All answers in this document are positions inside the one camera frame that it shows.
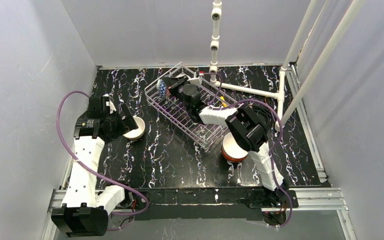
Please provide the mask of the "blue patterned bowl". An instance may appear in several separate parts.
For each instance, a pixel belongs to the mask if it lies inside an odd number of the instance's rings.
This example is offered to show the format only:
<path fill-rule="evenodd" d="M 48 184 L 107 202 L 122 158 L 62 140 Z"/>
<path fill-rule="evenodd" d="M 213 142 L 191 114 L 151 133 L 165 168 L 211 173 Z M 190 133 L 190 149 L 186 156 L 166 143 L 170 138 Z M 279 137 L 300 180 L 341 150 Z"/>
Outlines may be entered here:
<path fill-rule="evenodd" d="M 159 91 L 159 94 L 162 98 L 169 98 L 170 97 L 170 92 L 168 90 L 168 87 L 163 79 L 160 79 L 157 82 L 157 89 Z"/>

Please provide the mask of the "white wire dish rack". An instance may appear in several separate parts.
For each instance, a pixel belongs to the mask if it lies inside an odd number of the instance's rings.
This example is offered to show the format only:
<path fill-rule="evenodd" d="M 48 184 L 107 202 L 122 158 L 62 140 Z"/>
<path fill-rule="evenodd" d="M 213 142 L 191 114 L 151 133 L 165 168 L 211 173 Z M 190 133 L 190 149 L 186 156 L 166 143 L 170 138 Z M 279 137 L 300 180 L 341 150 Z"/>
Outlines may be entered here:
<path fill-rule="evenodd" d="M 225 126 L 201 123 L 199 112 L 210 105 L 220 108 L 236 100 L 182 62 L 165 70 L 146 86 L 145 95 L 150 106 L 205 151 L 214 147 L 229 131 Z"/>

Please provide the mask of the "floral beige bowl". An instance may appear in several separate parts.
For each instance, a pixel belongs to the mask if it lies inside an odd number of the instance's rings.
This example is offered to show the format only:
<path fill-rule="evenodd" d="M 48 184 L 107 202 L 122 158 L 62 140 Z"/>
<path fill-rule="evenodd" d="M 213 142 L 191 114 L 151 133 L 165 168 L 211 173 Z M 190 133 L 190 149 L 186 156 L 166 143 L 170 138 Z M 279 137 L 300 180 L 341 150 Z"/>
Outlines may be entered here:
<path fill-rule="evenodd" d="M 137 128 L 127 132 L 123 135 L 123 137 L 131 141 L 136 141 L 143 136 L 143 134 L 145 133 L 146 126 L 144 120 L 141 117 L 133 116 L 133 119 L 137 125 Z"/>

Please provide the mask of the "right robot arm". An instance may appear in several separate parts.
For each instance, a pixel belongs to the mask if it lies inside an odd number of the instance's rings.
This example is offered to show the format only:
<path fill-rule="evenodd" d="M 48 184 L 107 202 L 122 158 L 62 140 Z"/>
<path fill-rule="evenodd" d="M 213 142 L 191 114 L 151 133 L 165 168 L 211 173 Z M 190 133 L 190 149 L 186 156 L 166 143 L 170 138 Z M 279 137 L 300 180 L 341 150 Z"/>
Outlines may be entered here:
<path fill-rule="evenodd" d="M 268 116 L 257 114 L 245 99 L 221 108 L 202 100 L 199 86 L 202 77 L 190 78 L 187 75 L 166 76 L 157 82 L 161 96 L 179 100 L 188 116 L 195 123 L 227 127 L 237 145 L 246 151 L 253 160 L 261 177 L 262 186 L 272 192 L 287 191 L 283 176 L 279 173 L 268 145 L 270 118 L 278 120 L 278 115 L 266 105 L 271 113 Z"/>

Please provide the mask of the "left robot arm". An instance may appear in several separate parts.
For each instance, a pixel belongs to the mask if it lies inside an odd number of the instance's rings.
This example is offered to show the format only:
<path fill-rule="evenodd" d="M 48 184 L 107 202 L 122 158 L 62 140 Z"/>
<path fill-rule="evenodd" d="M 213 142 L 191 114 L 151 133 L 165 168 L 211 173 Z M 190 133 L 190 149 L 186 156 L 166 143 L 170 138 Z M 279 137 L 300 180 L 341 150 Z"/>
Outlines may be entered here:
<path fill-rule="evenodd" d="M 97 173 L 105 144 L 136 130 L 138 125 L 127 107 L 123 116 L 108 94 L 91 96 L 87 110 L 74 127 L 74 155 L 68 188 L 61 206 L 51 211 L 51 220 L 66 237 L 103 236 L 108 229 L 109 215 L 125 199 L 125 190 L 118 185 L 107 186 L 97 195 Z"/>

